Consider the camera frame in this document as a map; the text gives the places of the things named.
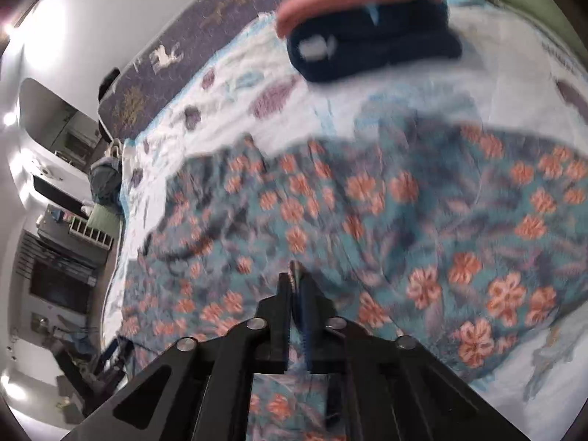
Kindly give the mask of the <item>pile of dark clothes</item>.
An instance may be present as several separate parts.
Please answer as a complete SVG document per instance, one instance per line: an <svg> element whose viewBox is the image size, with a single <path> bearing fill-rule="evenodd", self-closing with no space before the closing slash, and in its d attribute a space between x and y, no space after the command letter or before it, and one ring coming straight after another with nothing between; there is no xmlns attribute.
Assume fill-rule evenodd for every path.
<svg viewBox="0 0 588 441"><path fill-rule="evenodd" d="M92 201L115 213L122 212L122 204L119 202L123 182L122 155L122 143L114 139L105 155L91 165L88 174Z"/></svg>

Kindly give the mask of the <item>folded navy star garment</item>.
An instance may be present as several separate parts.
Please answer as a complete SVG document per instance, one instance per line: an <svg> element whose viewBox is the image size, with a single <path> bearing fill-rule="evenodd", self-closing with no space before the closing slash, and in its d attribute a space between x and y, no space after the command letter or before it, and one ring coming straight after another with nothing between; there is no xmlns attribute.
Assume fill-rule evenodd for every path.
<svg viewBox="0 0 588 441"><path fill-rule="evenodd" d="M290 63L310 83L384 67L462 57L444 1L369 4L310 18L286 37Z"/></svg>

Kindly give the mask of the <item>dark purple deer mattress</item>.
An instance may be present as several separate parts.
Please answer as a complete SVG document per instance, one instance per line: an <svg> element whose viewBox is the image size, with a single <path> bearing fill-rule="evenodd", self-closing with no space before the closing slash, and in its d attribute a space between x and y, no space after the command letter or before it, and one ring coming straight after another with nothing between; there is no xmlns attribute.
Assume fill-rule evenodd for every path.
<svg viewBox="0 0 588 441"><path fill-rule="evenodd" d="M212 55L258 14L281 0L193 0L123 70L111 73L98 101L107 139L133 139Z"/></svg>

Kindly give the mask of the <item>dark television screen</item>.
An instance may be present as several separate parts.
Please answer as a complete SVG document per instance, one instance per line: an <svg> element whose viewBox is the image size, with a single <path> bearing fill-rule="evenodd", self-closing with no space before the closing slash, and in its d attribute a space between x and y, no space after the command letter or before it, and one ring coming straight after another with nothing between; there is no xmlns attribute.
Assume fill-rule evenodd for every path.
<svg viewBox="0 0 588 441"><path fill-rule="evenodd" d="M92 290L86 283L42 262L33 265L29 293L53 305L86 315Z"/></svg>

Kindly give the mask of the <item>teal floral patterned garment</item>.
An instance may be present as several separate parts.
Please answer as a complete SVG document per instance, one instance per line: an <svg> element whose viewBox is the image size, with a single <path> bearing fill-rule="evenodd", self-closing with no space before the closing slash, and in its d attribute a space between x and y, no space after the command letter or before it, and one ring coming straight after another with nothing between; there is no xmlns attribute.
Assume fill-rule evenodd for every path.
<svg viewBox="0 0 588 441"><path fill-rule="evenodd" d="M161 219L126 264L121 332L143 368L224 336L278 275L314 277L374 336L416 337L534 440L587 396L587 153L425 118L264 154L147 169Z"/></svg>

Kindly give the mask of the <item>white seashell print bedspread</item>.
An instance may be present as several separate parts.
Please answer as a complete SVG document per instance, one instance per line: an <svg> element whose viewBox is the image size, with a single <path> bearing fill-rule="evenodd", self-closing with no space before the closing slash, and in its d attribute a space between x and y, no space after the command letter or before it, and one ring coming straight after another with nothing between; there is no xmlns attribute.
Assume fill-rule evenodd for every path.
<svg viewBox="0 0 588 441"><path fill-rule="evenodd" d="M323 86L295 71L274 22L270 14L250 22L126 143L121 194L126 227L103 309L103 341L123 336L126 264L161 219L161 197L140 193L150 167L172 166L244 136L272 156L303 140L352 140L361 125L408 118L527 133L587 153L587 125L572 105L587 96L586 75L510 12L452 1L449 26L462 43L462 57Z"/></svg>

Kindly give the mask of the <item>white slatted crate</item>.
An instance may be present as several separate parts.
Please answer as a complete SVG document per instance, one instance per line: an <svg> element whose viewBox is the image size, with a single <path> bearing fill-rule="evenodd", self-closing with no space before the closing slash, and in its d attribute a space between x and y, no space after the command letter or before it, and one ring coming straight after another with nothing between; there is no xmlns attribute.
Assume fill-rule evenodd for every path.
<svg viewBox="0 0 588 441"><path fill-rule="evenodd" d="M112 249L112 237L102 230L90 227L86 219L73 216L69 223L69 233L102 250Z"/></svg>

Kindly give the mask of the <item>green striped pillow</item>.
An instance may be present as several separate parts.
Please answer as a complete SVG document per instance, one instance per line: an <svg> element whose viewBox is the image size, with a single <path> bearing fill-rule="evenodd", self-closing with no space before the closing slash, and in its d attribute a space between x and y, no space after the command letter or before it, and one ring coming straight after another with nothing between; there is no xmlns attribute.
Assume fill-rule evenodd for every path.
<svg viewBox="0 0 588 441"><path fill-rule="evenodd" d="M580 30L586 29L587 24L576 18L577 25L574 25L556 0L500 1L543 24L566 43L581 60L587 61L587 39L582 38L579 33Z"/></svg>

